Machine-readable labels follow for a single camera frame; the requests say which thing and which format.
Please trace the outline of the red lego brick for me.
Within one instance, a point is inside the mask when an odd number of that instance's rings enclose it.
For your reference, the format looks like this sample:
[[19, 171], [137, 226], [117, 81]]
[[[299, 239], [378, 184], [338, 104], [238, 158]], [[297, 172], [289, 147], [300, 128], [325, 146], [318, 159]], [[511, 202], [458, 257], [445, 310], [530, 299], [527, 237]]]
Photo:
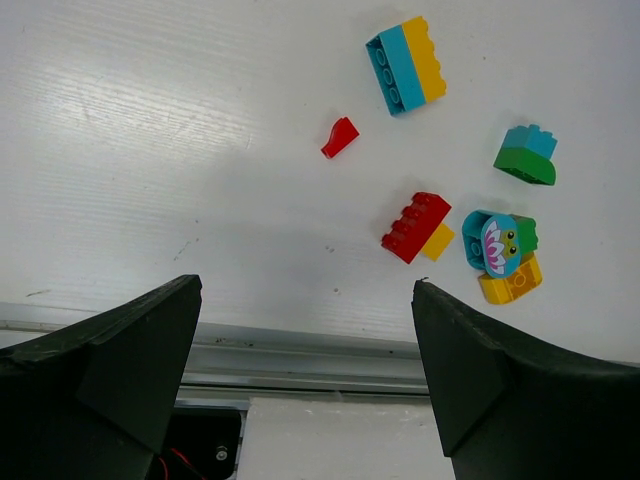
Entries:
[[441, 196], [417, 192], [390, 230], [382, 237], [381, 246], [406, 264], [411, 264], [440, 223], [451, 210]]

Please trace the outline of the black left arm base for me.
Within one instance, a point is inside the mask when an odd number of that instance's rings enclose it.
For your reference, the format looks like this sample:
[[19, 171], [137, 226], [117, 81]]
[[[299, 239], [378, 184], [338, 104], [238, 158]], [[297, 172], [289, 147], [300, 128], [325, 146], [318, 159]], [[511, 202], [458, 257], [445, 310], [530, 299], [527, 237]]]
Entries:
[[245, 414], [232, 408], [176, 407], [148, 479], [234, 479]]

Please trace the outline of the small yellow lego brick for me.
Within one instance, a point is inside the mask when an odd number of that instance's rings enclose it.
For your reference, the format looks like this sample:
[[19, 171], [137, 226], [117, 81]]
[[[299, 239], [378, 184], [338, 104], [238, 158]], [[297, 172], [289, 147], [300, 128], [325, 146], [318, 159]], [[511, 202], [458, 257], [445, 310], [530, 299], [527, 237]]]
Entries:
[[421, 253], [436, 262], [454, 239], [455, 232], [445, 223], [440, 223], [421, 249]]

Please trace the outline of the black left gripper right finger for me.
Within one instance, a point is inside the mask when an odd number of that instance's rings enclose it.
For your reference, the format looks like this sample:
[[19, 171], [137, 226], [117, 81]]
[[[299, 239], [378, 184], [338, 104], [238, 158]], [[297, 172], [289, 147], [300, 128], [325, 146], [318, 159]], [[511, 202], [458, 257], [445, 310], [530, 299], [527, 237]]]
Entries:
[[639, 369], [542, 341], [415, 283], [414, 326], [459, 479], [635, 479]]

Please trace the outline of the small red lego slope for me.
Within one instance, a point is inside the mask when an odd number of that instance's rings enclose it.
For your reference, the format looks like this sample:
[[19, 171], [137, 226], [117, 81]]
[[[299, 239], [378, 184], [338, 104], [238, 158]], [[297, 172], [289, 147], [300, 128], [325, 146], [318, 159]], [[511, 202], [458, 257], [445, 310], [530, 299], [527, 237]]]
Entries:
[[339, 118], [331, 127], [329, 137], [321, 148], [327, 159], [333, 159], [360, 136], [349, 117]]

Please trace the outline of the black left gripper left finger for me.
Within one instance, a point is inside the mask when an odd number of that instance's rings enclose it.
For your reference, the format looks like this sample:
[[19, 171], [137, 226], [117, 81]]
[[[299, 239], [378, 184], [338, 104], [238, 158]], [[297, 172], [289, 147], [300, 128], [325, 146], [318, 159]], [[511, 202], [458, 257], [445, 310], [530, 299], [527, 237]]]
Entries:
[[1, 351], [4, 479], [143, 479], [202, 299], [196, 275]]

